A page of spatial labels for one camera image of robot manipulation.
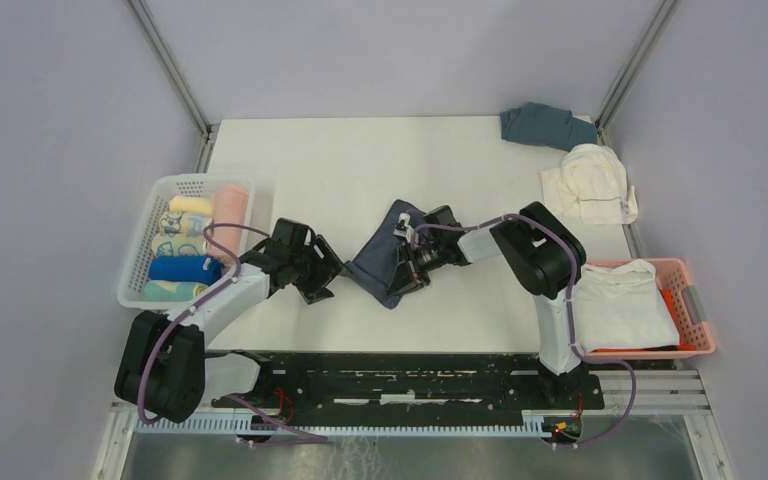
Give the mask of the dark blue towel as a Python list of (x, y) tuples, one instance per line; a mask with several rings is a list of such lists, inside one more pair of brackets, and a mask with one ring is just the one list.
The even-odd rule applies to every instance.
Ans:
[(410, 216), (412, 227), (423, 222), (421, 210), (407, 201), (395, 200), (370, 239), (345, 263), (346, 276), (389, 310), (395, 309), (401, 300), (401, 294), (390, 295), (387, 289), (397, 269), (397, 250), (402, 240), (394, 230), (403, 213)]

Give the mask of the pink towel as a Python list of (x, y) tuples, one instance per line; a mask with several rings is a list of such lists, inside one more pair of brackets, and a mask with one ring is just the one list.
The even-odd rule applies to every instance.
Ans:
[[(242, 225), (247, 216), (249, 192), (236, 184), (223, 185), (213, 196), (213, 224), (232, 223)], [(215, 227), (212, 238), (220, 246), (230, 251), (225, 253), (214, 244), (208, 246), (208, 254), (226, 266), (233, 264), (232, 256), (240, 252), (243, 230), (236, 227)]]

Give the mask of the white plastic basket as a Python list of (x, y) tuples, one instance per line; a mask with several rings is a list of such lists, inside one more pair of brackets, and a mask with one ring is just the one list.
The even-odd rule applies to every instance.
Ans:
[(168, 210), (175, 196), (205, 198), (212, 201), (225, 185), (237, 185), (249, 194), (243, 224), (251, 224), (256, 183), (238, 173), (191, 173), (165, 176), (158, 179), (149, 190), (137, 227), (131, 235), (125, 254), (124, 268), (117, 289), (117, 300), (126, 308), (166, 311), (178, 308), (182, 302), (144, 301), (143, 289), (149, 281), (149, 266), (154, 259), (151, 241), (159, 232), (161, 215)]

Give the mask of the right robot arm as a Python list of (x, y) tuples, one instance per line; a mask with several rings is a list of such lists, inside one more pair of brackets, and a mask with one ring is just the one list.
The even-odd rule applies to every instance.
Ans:
[(387, 286), (390, 296), (405, 295), (431, 283), (430, 273), (444, 266), (469, 266), (502, 257), (519, 284), (534, 297), (540, 349), (538, 358), (549, 372), (537, 382), (540, 400), (562, 408), (578, 393), (571, 373), (579, 369), (574, 323), (566, 304), (581, 277), (586, 252), (570, 230), (540, 202), (477, 226), (456, 221), (441, 206), (413, 225), (400, 213), (390, 232), (397, 239), (397, 263)]

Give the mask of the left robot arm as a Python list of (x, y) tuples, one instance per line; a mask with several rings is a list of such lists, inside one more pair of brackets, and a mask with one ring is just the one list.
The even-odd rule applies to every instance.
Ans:
[(187, 420), (202, 402), (210, 371), (248, 364), (243, 355), (207, 356), (210, 343), (247, 310), (289, 285), (308, 305), (329, 299), (329, 284), (344, 271), (323, 236), (285, 218), (232, 261), (218, 282), (184, 306), (166, 314), (142, 311), (133, 319), (114, 393), (136, 406), (142, 422)]

